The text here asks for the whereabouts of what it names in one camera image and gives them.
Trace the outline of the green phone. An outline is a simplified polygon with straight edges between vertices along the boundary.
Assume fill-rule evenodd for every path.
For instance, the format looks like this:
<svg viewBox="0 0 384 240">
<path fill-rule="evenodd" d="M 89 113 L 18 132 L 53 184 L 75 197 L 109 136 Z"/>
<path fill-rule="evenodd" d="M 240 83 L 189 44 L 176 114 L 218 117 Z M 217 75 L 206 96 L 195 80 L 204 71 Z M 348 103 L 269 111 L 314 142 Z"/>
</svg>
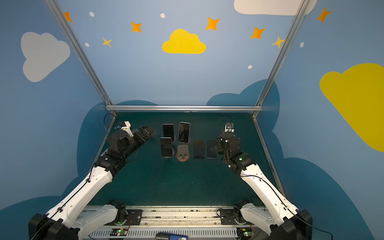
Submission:
<svg viewBox="0 0 384 240">
<path fill-rule="evenodd" d="M 174 155 L 174 149 L 172 145 L 172 138 L 162 137 L 160 138 L 161 153 L 163 158 L 171 158 Z"/>
</svg>

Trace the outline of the wooden round phone stand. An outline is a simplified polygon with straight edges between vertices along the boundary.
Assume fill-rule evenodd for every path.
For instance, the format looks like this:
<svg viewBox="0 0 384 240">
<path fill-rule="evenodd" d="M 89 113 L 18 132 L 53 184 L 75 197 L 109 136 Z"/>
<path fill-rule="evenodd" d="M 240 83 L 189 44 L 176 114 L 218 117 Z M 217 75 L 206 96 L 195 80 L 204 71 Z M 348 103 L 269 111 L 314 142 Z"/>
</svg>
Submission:
<svg viewBox="0 0 384 240">
<path fill-rule="evenodd" d="M 190 151 L 188 145 L 179 145 L 177 147 L 177 160 L 180 162 L 186 162 L 190 158 Z"/>
</svg>

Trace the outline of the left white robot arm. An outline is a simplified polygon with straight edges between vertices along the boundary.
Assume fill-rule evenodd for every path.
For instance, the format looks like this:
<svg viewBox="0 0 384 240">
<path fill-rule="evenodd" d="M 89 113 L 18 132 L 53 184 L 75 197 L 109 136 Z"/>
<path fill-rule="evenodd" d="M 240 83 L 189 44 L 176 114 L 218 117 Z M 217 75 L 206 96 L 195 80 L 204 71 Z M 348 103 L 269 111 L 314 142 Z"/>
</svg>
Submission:
<svg viewBox="0 0 384 240">
<path fill-rule="evenodd" d="M 88 175 L 61 202 L 46 214 L 34 215 L 28 223 L 31 240 L 82 240 L 106 224 L 128 222 L 126 204 L 110 201 L 90 215 L 80 213 L 94 196 L 126 165 L 127 158 L 156 134 L 153 126 L 130 130 L 125 122 L 108 139 L 109 148 L 95 162 Z"/>
</svg>

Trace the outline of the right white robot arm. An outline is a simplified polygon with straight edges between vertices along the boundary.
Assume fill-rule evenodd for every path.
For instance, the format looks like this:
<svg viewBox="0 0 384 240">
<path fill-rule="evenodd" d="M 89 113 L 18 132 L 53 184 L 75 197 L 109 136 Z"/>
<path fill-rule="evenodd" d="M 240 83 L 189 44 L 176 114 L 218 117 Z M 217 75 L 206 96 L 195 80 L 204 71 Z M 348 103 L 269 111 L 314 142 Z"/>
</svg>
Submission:
<svg viewBox="0 0 384 240">
<path fill-rule="evenodd" d="M 245 181 L 267 212 L 246 201 L 234 206 L 238 223 L 250 222 L 269 235 L 271 240 L 310 240 L 313 236 L 313 218 L 308 211 L 300 211 L 269 181 L 251 156 L 240 150 L 240 140 L 233 132 L 217 138 L 217 150 L 229 168 Z"/>
</svg>

